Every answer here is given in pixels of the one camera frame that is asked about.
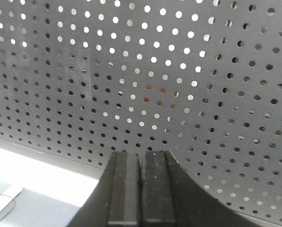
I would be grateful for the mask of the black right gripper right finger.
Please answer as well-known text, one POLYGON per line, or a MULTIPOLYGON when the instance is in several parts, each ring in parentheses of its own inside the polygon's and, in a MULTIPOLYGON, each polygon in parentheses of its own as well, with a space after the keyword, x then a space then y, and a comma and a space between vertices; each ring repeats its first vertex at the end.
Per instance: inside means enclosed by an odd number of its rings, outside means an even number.
POLYGON ((255 227, 202 189, 169 151, 148 151, 142 167, 145 227, 255 227))

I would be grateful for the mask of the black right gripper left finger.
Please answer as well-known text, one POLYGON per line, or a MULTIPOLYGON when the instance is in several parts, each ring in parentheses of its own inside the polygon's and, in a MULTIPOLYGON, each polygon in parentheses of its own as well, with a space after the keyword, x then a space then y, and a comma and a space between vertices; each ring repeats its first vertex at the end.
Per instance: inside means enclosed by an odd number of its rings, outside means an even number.
POLYGON ((131 152, 113 152, 96 188, 69 227, 139 227, 140 164, 131 152))

